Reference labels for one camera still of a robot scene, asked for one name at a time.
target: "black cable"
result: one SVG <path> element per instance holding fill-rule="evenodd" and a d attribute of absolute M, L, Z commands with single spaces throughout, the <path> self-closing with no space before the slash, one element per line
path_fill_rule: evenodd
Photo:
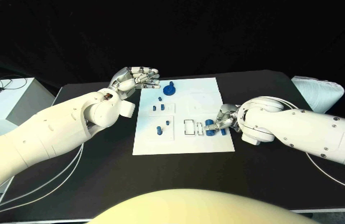
<path fill-rule="evenodd" d="M 13 82 L 13 80 L 9 79 L 9 80 L 10 80 L 10 81 L 9 81 L 9 84 L 4 86 L 3 82 L 2 82 L 2 79 L 6 78 L 6 77 L 9 77 L 9 76 L 17 76 L 17 77 L 23 78 L 23 79 L 25 79 L 25 84 L 23 84 L 23 86 L 20 86 L 19 88 L 6 88 L 6 87 L 9 86 L 9 84 Z M 7 89 L 7 90 L 15 90 L 15 89 L 23 88 L 23 87 L 26 86 L 26 84 L 27 84 L 27 79 L 26 79 L 23 76 L 20 76 L 20 75 L 9 74 L 9 75 L 0 77 L 0 82 L 2 82 L 2 88 L 0 88 L 0 92 L 2 92 L 2 91 L 6 90 L 6 89 Z"/>

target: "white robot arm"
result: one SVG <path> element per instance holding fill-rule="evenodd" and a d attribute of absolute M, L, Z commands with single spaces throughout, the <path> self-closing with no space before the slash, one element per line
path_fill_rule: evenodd
<path fill-rule="evenodd" d="M 108 88 L 38 112 L 0 136 L 0 184 L 38 162 L 73 150 L 118 120 L 131 117 L 135 105 L 125 101 L 135 89 L 160 88 L 158 70 L 125 67 Z"/>
<path fill-rule="evenodd" d="M 259 97 L 242 106 L 222 106 L 216 124 L 206 130 L 227 127 L 243 131 L 242 140 L 259 145 L 275 137 L 285 145 L 345 164 L 345 119 L 302 109 L 283 111 L 278 99 Z"/>

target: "black background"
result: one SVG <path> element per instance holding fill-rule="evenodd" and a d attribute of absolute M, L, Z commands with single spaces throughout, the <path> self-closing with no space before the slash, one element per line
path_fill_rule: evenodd
<path fill-rule="evenodd" d="M 289 99 L 299 108 L 309 110 L 293 83 L 282 73 L 259 71 L 197 76 L 201 77 L 217 78 L 224 103 L 243 103 L 253 97 L 268 95 Z M 105 85 L 66 85 L 56 104 L 98 91 Z M 134 156 L 140 93 L 138 90 L 128 99 L 135 103 L 132 118 L 119 116 L 115 124 L 86 142 L 79 166 L 66 183 L 33 204 L 0 213 L 2 222 L 94 218 L 127 199 L 176 188 L 233 193 L 291 210 L 345 207 L 344 186 L 321 173 L 306 154 L 279 140 L 255 146 L 242 140 L 242 134 L 232 132 L 236 152 Z M 20 172 L 4 201 L 53 178 L 76 152 L 78 148 Z M 344 165 L 315 156 L 312 159 L 345 182 Z M 2 208 L 32 201 L 50 192 L 71 169 L 43 189 Z"/>
<path fill-rule="evenodd" d="M 53 94 L 124 66 L 344 81 L 344 0 L 0 0 L 0 73 Z M 332 113 L 345 116 L 339 103 Z"/>

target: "blue cylinder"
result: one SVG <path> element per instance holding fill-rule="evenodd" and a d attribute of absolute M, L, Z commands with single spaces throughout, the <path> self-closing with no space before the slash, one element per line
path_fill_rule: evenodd
<path fill-rule="evenodd" d="M 174 87 L 174 83 L 170 81 L 170 85 L 164 87 L 163 89 L 163 93 L 167 95 L 167 96 L 171 96 L 174 93 L 176 93 L 177 89 Z"/>
<path fill-rule="evenodd" d="M 157 134 L 161 135 L 164 132 L 163 132 L 163 128 L 158 126 L 157 127 Z"/>
<path fill-rule="evenodd" d="M 206 122 L 204 122 L 206 126 L 211 125 L 213 123 L 214 123 L 214 121 L 211 119 L 207 119 Z M 207 136 L 214 136 L 214 134 L 216 134 L 214 130 L 207 130 L 206 131 Z"/>

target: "black curtain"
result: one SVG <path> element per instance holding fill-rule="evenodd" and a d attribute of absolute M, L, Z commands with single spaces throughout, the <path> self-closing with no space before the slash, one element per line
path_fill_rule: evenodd
<path fill-rule="evenodd" d="M 0 0 L 0 73 L 36 77 L 53 93 L 108 81 L 124 66 L 164 77 L 270 69 L 345 86 L 344 7 L 344 0 Z"/>

